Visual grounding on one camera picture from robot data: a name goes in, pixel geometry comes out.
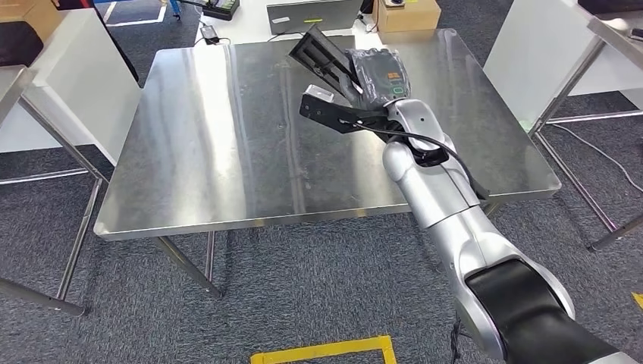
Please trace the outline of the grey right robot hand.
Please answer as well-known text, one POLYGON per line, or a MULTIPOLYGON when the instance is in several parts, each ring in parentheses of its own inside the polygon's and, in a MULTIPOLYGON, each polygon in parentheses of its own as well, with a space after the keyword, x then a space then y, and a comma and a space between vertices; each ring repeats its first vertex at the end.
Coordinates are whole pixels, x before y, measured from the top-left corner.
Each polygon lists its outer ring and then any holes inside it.
POLYGON ((359 109, 376 110, 410 97, 411 86, 399 53, 389 49, 347 49, 351 74, 340 78, 340 88, 349 103, 359 109))

